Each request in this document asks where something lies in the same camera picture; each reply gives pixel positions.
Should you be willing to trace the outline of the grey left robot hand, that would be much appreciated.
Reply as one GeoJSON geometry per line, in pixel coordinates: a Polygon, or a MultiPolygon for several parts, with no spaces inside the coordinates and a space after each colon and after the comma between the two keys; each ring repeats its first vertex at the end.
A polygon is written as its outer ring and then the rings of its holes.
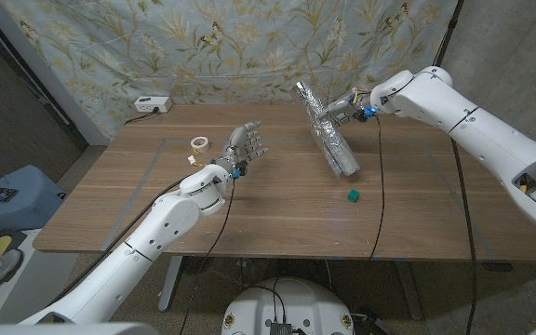
{"type": "Polygon", "coordinates": [[[261,143],[258,131],[260,126],[261,121],[253,121],[237,127],[215,164],[228,173],[233,173],[237,169],[245,175],[249,162],[268,152],[268,148],[261,143]]]}

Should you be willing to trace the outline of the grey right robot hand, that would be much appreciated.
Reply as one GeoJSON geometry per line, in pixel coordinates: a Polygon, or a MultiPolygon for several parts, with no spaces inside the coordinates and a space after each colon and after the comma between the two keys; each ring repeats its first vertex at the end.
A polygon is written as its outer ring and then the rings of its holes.
{"type": "Polygon", "coordinates": [[[351,121],[367,122],[376,114],[370,103],[370,89],[354,88],[349,96],[330,103],[318,113],[320,120],[328,120],[334,127],[340,127],[351,121]]]}

